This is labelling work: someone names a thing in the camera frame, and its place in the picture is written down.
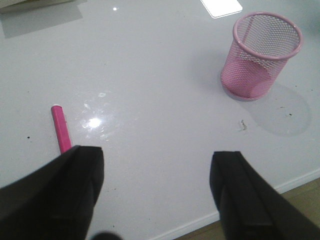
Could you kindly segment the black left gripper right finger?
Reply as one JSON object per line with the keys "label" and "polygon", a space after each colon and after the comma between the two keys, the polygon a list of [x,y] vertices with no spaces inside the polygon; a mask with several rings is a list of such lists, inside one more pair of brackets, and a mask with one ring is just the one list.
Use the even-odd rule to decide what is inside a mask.
{"label": "black left gripper right finger", "polygon": [[227,240],[318,240],[312,223],[246,161],[239,151],[216,151],[209,184]]}

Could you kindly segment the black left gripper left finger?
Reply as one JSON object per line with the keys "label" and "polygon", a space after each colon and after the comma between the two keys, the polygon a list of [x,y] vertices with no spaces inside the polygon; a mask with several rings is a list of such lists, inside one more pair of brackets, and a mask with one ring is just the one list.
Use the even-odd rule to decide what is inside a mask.
{"label": "black left gripper left finger", "polygon": [[0,238],[84,240],[103,182],[102,149],[72,147],[0,189]]}

